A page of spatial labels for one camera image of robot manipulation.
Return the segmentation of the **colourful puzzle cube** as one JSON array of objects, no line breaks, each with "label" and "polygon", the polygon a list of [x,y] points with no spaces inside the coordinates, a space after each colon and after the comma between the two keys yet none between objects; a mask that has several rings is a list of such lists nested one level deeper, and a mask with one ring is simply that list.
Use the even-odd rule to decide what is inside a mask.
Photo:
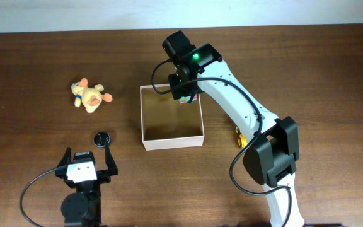
[{"label": "colourful puzzle cube", "polygon": [[180,103],[180,105],[190,104],[190,103],[194,102],[197,98],[198,98],[198,95],[194,95],[194,96],[182,96],[179,99],[179,103]]}]

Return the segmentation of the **yellow grey toy truck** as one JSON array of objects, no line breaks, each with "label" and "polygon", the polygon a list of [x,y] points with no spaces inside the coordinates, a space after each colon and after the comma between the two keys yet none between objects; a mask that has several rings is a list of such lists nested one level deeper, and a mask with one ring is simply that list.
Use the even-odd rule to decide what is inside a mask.
[{"label": "yellow grey toy truck", "polygon": [[235,131],[238,135],[238,146],[244,148],[248,144],[246,138],[244,137],[238,126],[236,126]]}]

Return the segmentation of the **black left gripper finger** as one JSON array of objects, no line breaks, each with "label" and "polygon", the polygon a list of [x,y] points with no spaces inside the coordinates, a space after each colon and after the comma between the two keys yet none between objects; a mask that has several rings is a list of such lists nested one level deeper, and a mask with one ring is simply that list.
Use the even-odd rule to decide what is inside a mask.
[{"label": "black left gripper finger", "polygon": [[62,159],[60,160],[57,166],[58,167],[66,166],[70,164],[70,162],[71,162],[71,148],[67,147]]},{"label": "black left gripper finger", "polygon": [[105,163],[110,175],[118,175],[118,168],[110,152],[109,144],[105,144]]}]

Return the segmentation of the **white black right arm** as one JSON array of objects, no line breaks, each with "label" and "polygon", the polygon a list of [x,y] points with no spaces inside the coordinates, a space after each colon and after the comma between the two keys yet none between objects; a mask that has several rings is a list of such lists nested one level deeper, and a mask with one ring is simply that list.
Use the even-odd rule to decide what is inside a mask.
[{"label": "white black right arm", "polygon": [[195,95],[208,94],[245,137],[229,169],[241,160],[249,176],[263,187],[271,225],[304,226],[294,188],[299,159],[296,122],[291,117],[279,118],[258,102],[211,44],[196,47],[179,30],[168,36],[162,47],[176,68],[168,77],[173,98],[190,103]]}]

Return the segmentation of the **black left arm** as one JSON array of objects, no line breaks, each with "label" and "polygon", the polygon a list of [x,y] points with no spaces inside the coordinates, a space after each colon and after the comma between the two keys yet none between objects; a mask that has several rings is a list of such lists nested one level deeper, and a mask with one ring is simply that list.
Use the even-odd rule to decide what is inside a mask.
[{"label": "black left arm", "polygon": [[111,182],[111,176],[118,175],[118,168],[107,143],[99,144],[105,149],[107,169],[97,170],[91,151],[71,155],[67,148],[57,165],[55,176],[75,189],[61,204],[64,225],[67,227],[101,226],[101,185]]}]

